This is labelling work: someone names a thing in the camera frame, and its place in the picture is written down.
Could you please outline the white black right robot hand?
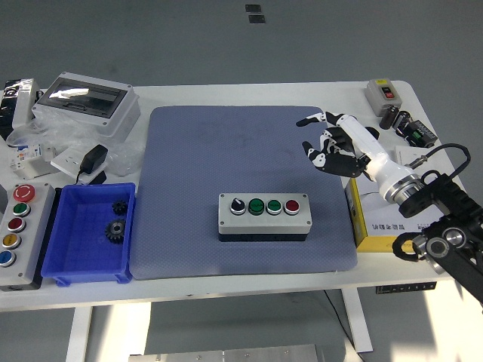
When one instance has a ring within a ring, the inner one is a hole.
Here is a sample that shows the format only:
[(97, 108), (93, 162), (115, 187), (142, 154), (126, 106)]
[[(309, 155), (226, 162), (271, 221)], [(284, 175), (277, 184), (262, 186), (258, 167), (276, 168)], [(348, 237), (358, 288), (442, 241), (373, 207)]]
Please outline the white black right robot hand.
[(298, 121), (297, 126), (316, 122), (330, 125), (321, 135), (320, 150), (303, 142), (306, 156), (316, 169), (352, 178), (366, 173), (378, 185), (381, 196), (393, 204), (403, 195), (403, 189), (416, 181), (414, 172), (394, 162), (377, 138), (354, 116), (320, 112)]

